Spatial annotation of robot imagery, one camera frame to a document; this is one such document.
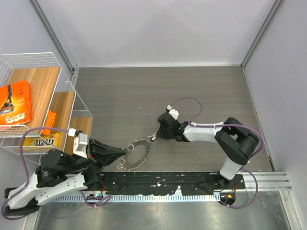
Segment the product box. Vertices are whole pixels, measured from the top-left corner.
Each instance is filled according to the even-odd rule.
[[[48,110],[44,127],[52,127],[55,119],[56,119],[56,113],[53,113],[52,111]],[[45,135],[45,136],[49,135],[50,132],[51,132],[50,129],[44,129],[42,131],[42,135]]]
[[[31,88],[19,81],[0,88],[0,125],[25,124],[32,121]]]
[[[42,138],[47,140],[49,143],[51,143],[55,147],[58,146],[59,133],[42,136]],[[39,138],[39,137],[37,137],[37,138],[25,138],[23,146],[50,147],[50,144],[47,141],[43,140],[42,138]]]

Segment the gear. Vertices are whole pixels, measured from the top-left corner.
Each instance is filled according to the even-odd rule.
[[[137,162],[129,163],[129,161],[128,161],[129,154],[131,154],[131,152],[134,150],[134,148],[139,146],[139,145],[143,145],[145,147],[145,151],[144,151],[143,156]],[[153,146],[152,146],[152,143],[151,143],[150,140],[148,140],[146,138],[136,139],[132,144],[129,144],[127,146],[127,148],[126,148],[127,154],[125,156],[121,157],[120,163],[117,165],[117,168],[120,169],[120,170],[124,169],[126,171],[132,171],[132,170],[136,170],[136,169],[142,167],[145,164],[146,159],[150,156],[152,149],[153,149]]]

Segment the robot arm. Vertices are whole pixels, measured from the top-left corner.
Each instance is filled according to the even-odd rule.
[[[58,149],[49,150],[22,192],[15,195],[25,183],[5,190],[5,198],[9,198],[5,215],[28,215],[65,193],[101,187],[100,171],[124,156],[126,149],[108,146],[95,139],[88,140],[88,136],[81,132],[77,134],[72,156]]]
[[[160,127],[155,135],[156,138],[184,142],[209,141],[219,144],[226,153],[227,159],[219,170],[218,182],[224,185],[231,183],[239,169],[249,161],[258,145],[258,137],[241,127],[220,127],[224,124],[241,125],[235,118],[228,118],[217,124],[191,123],[191,126],[187,121],[180,123],[178,116],[178,111],[168,106],[166,113],[158,118]]]

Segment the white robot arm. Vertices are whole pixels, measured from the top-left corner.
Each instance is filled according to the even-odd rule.
[[[176,141],[209,141],[218,143],[227,155],[219,170],[220,183],[228,184],[243,165],[248,163],[259,143],[258,137],[241,127],[229,127],[227,124],[242,125],[235,118],[228,118],[216,124],[189,124],[178,121],[179,112],[170,105],[166,113],[158,118],[160,128],[152,139],[175,139]]]

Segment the wooden board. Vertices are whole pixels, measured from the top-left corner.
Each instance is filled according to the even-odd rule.
[[[50,105],[50,110],[56,113],[56,118],[53,123],[55,128],[67,129],[69,118],[71,116],[73,99],[75,92],[55,92]],[[52,134],[59,133],[58,149],[63,150],[65,144],[66,133],[52,131]]]
[[[29,128],[43,125],[59,69],[59,67],[15,69],[8,80],[8,85],[22,80],[31,85],[32,122],[26,123]]]
[[[75,128],[77,130],[82,130],[83,133],[90,135],[92,129],[92,117],[72,117],[69,127]],[[65,150],[64,152],[72,155],[72,147],[73,147],[73,139],[74,137],[67,136]]]

